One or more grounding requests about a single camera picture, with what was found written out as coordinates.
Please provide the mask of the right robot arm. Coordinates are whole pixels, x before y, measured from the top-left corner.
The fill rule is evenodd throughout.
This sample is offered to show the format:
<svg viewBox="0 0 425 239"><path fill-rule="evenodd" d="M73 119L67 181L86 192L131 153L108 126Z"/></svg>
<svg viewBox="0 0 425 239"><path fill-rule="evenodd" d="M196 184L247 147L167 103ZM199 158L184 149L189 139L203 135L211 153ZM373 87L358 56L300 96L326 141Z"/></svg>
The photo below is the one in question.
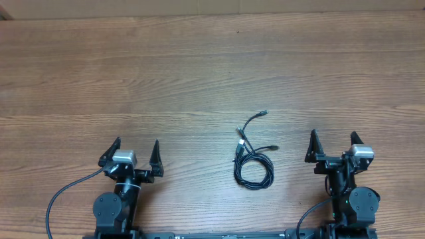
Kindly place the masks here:
<svg viewBox="0 0 425 239"><path fill-rule="evenodd" d="M357 132L350 134L351 146L338 157L325 154L317 131L311 131L306 163L314 163L314 173L325 175L325 190L329 198L311 207L300 218L296 237L301 238L301 223L315 209L330 203L332 220L324 222L309 238L376 238L376 230L369 226L375 223L381 196L369 187L358 187L355 176L366 171L375 152L363 143Z"/></svg>

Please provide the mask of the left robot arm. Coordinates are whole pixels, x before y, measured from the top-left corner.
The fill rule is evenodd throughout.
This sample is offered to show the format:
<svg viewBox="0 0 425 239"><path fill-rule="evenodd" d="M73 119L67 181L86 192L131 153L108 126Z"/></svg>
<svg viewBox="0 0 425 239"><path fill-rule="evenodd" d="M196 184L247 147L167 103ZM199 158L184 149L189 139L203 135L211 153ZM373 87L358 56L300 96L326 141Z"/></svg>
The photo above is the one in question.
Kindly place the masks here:
<svg viewBox="0 0 425 239"><path fill-rule="evenodd" d="M135 151L121 149L120 145L117 137L98 161L101 172L115 181L115 187L94 201L93 238L145 238L142 229L134 225L141 184L152 184L156 177L164 175L158 141L149 160L150 170L137 169Z"/></svg>

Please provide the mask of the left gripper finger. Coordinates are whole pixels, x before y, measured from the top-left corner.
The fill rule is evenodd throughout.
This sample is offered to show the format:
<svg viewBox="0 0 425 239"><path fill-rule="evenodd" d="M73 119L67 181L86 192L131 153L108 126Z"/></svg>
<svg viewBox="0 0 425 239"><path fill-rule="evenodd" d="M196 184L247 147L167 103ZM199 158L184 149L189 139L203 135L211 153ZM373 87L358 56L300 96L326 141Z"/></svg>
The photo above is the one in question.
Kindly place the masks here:
<svg viewBox="0 0 425 239"><path fill-rule="evenodd" d="M153 150L151 153L151 157L149 160L149 165L151 166L151 172L154 177L162 177L164 174L163 164L160 157L159 150L159 140L155 140L155 144L153 146Z"/></svg>
<svg viewBox="0 0 425 239"><path fill-rule="evenodd" d="M98 166L99 167L105 167L107 162L112 161L112 157L114 156L114 153L120 149L121 145L121 138L117 137L115 141L112 143L112 145L100 156L98 160Z"/></svg>

